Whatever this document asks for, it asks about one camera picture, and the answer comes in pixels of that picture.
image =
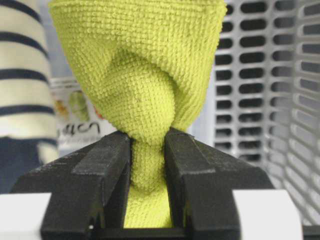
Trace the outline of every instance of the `microfiber cloth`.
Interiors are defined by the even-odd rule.
[[[164,137],[205,101],[223,0],[54,0],[70,67],[96,109],[132,139],[126,228],[170,227]]]

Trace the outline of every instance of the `white stripe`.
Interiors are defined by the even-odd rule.
[[[241,240],[303,240],[300,217],[285,190],[234,190]]]
[[[50,67],[38,49],[15,42],[0,43],[0,69],[21,68],[40,72],[49,78]]]
[[[44,164],[48,164],[59,158],[58,148],[51,144],[40,142],[37,145],[37,148],[38,148],[39,159]]]
[[[0,195],[0,239],[41,240],[51,193]]]
[[[54,115],[47,113],[22,113],[1,116],[0,137],[56,139],[56,118]]]
[[[42,105],[53,107],[48,85],[39,80],[0,80],[0,108],[13,105]]]
[[[21,34],[36,40],[45,50],[47,42],[43,26],[33,17],[13,8],[0,6],[0,31]]]

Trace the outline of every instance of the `black plastic jaw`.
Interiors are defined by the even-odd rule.
[[[43,240],[239,240],[232,190],[273,188],[260,168],[173,128],[164,158],[173,228],[123,228],[131,141],[121,132],[29,172],[11,192],[51,193]],[[303,231],[320,240],[320,226]]]
[[[171,218],[194,240],[240,239],[232,190],[272,189],[267,174],[171,129],[165,137],[165,171]]]
[[[115,132],[19,178],[11,193],[51,193],[43,240],[87,240],[92,226],[122,228],[130,184],[129,137]]]

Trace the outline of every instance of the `label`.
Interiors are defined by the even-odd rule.
[[[52,78],[60,155],[90,145],[116,131],[95,109],[74,77]]]

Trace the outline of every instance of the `navy blue stripe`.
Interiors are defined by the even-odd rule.
[[[0,107],[0,116],[24,113],[55,114],[52,107],[42,105],[14,105]]]
[[[47,59],[49,58],[47,51],[40,45],[40,43],[28,36],[13,32],[0,31],[0,41],[14,42],[33,47],[42,52]]]
[[[41,18],[39,14],[35,10],[33,10],[31,7],[21,2],[18,2],[15,0],[0,0],[0,6],[8,7],[8,8],[23,12],[25,14],[28,14],[30,17],[32,17],[33,19],[35,19],[41,24]]]
[[[32,79],[48,83],[46,76],[38,71],[21,68],[0,69],[0,80],[8,79]]]

